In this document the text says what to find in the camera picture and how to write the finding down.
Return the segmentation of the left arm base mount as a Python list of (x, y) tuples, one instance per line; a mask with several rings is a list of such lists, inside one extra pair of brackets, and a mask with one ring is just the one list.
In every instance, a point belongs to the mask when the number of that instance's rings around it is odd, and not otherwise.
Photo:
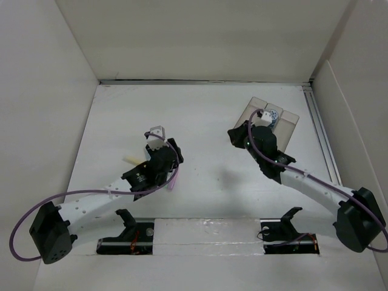
[(124, 229), (117, 236), (108, 236), (98, 240), (98, 255), (152, 255), (154, 219), (136, 220), (127, 209), (115, 212), (123, 220)]

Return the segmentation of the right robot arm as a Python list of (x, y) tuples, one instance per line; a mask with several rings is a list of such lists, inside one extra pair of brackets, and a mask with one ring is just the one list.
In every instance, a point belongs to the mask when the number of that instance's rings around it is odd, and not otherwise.
[(348, 249), (361, 253), (373, 249), (371, 243), (379, 234), (387, 235), (386, 221), (370, 190), (336, 186), (297, 168), (296, 159), (278, 149), (277, 138), (269, 127), (244, 121), (227, 134), (232, 146), (249, 152), (266, 178), (300, 192), (330, 213), (329, 221), (299, 221), (293, 216), (302, 207), (295, 206), (279, 219), (274, 229), (263, 234), (265, 241), (280, 240), (288, 245), (309, 233), (317, 233), (336, 238)]

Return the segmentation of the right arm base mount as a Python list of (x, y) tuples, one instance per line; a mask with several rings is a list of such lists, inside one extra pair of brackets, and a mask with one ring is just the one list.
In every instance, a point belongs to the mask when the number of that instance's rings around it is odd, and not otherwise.
[(280, 218), (260, 219), (261, 230), (256, 238), (262, 241), (265, 255), (319, 255), (314, 233), (299, 233), (292, 218), (303, 208), (293, 207)]

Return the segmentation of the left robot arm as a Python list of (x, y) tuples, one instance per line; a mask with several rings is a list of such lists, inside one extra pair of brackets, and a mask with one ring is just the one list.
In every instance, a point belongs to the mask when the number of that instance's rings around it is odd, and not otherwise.
[(132, 168), (104, 189), (83, 190), (82, 198), (59, 205), (41, 202), (29, 233), (44, 264), (63, 259), (78, 244), (89, 241), (100, 216), (114, 211), (122, 220), (114, 226), (121, 240), (136, 236), (137, 223), (127, 207), (166, 186), (183, 163), (181, 149), (173, 138), (146, 133), (148, 160)]

